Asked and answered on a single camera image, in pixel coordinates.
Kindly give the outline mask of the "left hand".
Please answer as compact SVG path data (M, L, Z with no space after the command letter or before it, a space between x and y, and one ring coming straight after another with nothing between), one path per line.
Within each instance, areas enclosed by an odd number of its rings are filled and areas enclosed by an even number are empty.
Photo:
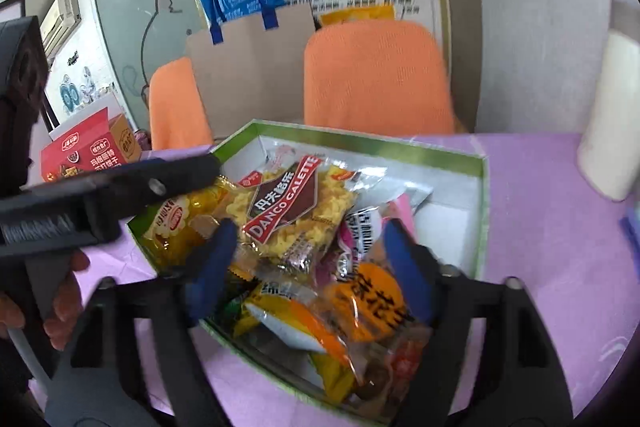
M55 350L62 351L75 328L82 312L81 292L76 274L87 270L90 261L82 251L75 251L70 257L70 269L58 285L52 301L52 311L44 320L43 329ZM25 317L21 309L7 296L1 294L1 337L9 337L8 329L22 329Z

